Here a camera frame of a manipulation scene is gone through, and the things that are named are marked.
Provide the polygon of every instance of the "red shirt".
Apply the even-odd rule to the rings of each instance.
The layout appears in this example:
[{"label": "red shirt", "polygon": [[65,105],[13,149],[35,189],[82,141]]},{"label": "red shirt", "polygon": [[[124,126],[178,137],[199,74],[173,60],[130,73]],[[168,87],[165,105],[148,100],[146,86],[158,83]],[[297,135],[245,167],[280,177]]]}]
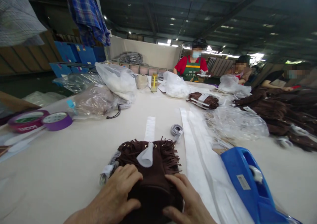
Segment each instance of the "red shirt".
[{"label": "red shirt", "polygon": [[[189,55],[188,55],[188,57],[181,58],[179,60],[179,62],[177,63],[177,65],[175,66],[175,69],[180,73],[180,75],[182,75],[184,73],[187,61],[189,63],[192,63],[191,60],[190,60],[190,56]],[[203,70],[203,71],[207,71],[208,70],[206,59],[202,58],[202,57],[200,59],[200,69]]]}]

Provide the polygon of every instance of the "green apron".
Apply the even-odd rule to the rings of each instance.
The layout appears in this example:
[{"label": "green apron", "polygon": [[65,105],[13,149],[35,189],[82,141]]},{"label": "green apron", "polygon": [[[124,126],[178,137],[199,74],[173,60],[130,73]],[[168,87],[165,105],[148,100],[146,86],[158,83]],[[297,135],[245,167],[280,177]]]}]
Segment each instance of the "green apron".
[{"label": "green apron", "polygon": [[189,59],[187,58],[186,67],[184,73],[182,74],[182,77],[184,81],[198,82],[198,77],[195,75],[195,72],[200,71],[200,58],[198,63],[189,63],[188,61]]}]

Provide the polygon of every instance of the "black cord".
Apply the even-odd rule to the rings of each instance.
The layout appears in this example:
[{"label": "black cord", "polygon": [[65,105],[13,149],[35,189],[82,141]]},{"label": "black cord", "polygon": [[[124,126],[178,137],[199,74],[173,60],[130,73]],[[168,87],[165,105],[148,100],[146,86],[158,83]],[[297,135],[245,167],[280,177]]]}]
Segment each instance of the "black cord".
[{"label": "black cord", "polygon": [[114,116],[112,116],[112,117],[107,116],[106,118],[107,118],[107,119],[116,118],[116,117],[118,117],[118,116],[120,115],[120,112],[121,112],[121,108],[120,108],[120,105],[118,105],[118,112],[117,112],[117,114],[114,115]]}]

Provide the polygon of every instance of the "purple tape roll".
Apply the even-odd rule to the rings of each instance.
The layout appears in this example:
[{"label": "purple tape roll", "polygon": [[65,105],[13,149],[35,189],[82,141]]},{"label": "purple tape roll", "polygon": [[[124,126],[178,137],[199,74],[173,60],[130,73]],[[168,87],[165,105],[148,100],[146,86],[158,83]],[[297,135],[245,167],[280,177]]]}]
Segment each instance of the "purple tape roll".
[{"label": "purple tape roll", "polygon": [[42,123],[49,131],[59,131],[71,125],[73,120],[66,112],[56,112],[43,118]]},{"label": "purple tape roll", "polygon": [[17,133],[30,132],[43,126],[42,119],[49,114],[46,110],[25,112],[11,118],[8,125]]}]

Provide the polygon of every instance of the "black shirt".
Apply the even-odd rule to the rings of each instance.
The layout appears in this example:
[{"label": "black shirt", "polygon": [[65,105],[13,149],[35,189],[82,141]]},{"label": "black shirt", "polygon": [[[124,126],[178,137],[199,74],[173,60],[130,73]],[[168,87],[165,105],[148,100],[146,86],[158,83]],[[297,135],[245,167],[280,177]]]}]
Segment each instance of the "black shirt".
[{"label": "black shirt", "polygon": [[273,81],[279,79],[279,80],[288,82],[290,79],[284,78],[284,76],[282,76],[283,73],[284,73],[284,71],[275,71],[275,72],[272,72],[272,73],[270,73],[270,74],[264,79],[264,81],[265,81],[265,80],[269,80],[270,82],[273,82]]}]

